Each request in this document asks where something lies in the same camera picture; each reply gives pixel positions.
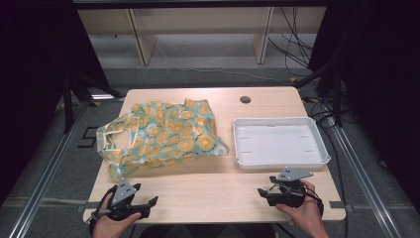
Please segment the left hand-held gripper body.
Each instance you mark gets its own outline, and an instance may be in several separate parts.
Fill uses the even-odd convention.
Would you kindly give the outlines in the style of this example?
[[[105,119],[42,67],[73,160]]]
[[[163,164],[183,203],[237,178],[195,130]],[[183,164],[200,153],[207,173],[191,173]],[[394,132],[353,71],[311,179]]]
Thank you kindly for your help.
[[[132,204],[135,194],[136,191],[133,186],[122,179],[113,192],[111,203],[108,205],[110,210],[108,217],[115,221],[121,221],[134,213],[141,212],[141,218],[144,218],[144,207]]]

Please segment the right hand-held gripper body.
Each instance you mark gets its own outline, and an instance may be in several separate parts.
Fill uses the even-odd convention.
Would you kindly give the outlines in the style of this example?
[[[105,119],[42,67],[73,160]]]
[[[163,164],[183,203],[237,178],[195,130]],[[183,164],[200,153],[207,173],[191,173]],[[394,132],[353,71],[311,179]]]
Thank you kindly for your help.
[[[301,179],[312,177],[311,172],[286,167],[276,177],[279,183],[274,183],[270,189],[277,187],[280,193],[269,192],[266,200],[270,206],[277,204],[285,204],[290,207],[297,208],[304,202],[306,196],[306,188]]]

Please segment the green bag with orange print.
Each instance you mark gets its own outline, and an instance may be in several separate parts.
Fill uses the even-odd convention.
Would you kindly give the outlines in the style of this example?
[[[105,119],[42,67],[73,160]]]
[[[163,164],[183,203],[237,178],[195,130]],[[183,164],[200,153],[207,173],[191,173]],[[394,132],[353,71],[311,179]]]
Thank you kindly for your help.
[[[225,156],[228,145],[217,135],[214,113],[206,99],[181,104],[149,101],[134,104],[96,130],[97,153],[118,181],[136,169],[183,164],[205,156]]]

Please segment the person's left hand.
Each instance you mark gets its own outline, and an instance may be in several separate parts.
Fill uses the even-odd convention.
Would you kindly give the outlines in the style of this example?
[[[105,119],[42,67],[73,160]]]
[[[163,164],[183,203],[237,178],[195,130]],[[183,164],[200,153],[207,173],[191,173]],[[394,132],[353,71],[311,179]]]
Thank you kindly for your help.
[[[120,238],[124,231],[142,216],[141,212],[134,213],[121,221],[115,221],[108,216],[101,216],[93,228],[92,238]]]

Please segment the person's right hand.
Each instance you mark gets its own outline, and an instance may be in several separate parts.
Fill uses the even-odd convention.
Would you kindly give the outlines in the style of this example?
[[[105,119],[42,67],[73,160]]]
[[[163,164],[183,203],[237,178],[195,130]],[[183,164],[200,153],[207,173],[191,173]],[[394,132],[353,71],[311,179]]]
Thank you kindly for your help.
[[[307,187],[308,192],[304,203],[297,208],[289,207],[285,204],[277,204],[275,206],[276,209],[290,217],[290,221],[288,222],[290,226],[298,225],[307,234],[309,231],[316,229],[325,229],[318,208],[318,202],[315,199],[315,185],[305,179],[301,182]]]

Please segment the white plastic tray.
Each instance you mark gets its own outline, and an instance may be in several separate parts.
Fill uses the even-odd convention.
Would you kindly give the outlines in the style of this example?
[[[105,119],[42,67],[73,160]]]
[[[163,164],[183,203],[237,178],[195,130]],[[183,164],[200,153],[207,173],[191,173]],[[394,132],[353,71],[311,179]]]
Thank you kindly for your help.
[[[233,133],[236,164],[243,170],[318,170],[331,160],[309,117],[238,118]]]

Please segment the black metal stand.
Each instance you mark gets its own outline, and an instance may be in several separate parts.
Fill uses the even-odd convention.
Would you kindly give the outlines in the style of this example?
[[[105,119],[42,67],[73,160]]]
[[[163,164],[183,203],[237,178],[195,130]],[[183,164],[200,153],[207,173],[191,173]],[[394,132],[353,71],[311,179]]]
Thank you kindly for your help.
[[[116,98],[124,97],[123,93],[112,89],[109,85],[105,85],[104,83],[101,83],[98,80],[95,80],[81,72],[68,72],[62,80],[62,97],[65,112],[65,133],[67,133],[73,125],[71,94],[74,94],[81,102],[90,102],[93,99],[93,95],[88,90],[89,86],[98,88]]]
[[[333,106],[332,115],[338,127],[342,127],[341,120],[341,79],[338,77],[338,70],[335,66],[324,65],[315,70],[303,79],[298,80],[294,87],[299,89],[314,79],[319,78],[315,89],[316,95],[325,97],[332,95]]]

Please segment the black curtain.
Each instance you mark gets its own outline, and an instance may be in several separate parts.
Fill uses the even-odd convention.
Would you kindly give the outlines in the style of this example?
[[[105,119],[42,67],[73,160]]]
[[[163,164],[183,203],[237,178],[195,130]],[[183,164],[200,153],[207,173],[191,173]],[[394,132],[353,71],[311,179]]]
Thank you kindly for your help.
[[[0,0],[0,205],[67,87],[85,99],[108,80],[73,0]]]
[[[420,213],[420,0],[329,0],[309,68],[324,65],[345,44],[340,74],[375,148]]]

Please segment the light wooden shelf unit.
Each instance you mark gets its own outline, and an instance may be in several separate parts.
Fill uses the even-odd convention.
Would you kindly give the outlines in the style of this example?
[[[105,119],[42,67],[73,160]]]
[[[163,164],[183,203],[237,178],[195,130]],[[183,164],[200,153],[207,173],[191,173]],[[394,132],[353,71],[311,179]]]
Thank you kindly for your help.
[[[249,34],[256,61],[265,58],[270,34],[287,33],[292,22],[301,34],[316,34],[324,7],[231,7],[80,10],[89,35],[131,35],[140,63],[150,63],[159,35]]]

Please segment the aluminium floor rail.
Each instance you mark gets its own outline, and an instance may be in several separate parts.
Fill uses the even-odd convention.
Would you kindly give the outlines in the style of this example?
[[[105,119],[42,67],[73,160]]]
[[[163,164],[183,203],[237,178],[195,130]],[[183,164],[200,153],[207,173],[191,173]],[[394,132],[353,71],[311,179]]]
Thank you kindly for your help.
[[[333,131],[385,237],[401,238],[401,233],[391,213],[374,188],[368,173],[364,169],[344,129],[335,127]]]
[[[7,234],[7,238],[24,238],[27,234],[87,107],[87,103],[80,103],[72,107],[74,117],[70,126],[59,129],[56,137],[46,135],[43,139],[43,146],[50,146],[51,152],[44,153],[42,157],[37,155],[36,159],[43,159],[44,166],[41,168],[39,162],[31,160],[24,169],[24,173],[19,177],[18,183],[12,190],[12,195],[9,195],[3,204],[6,208],[19,208],[18,216]]]

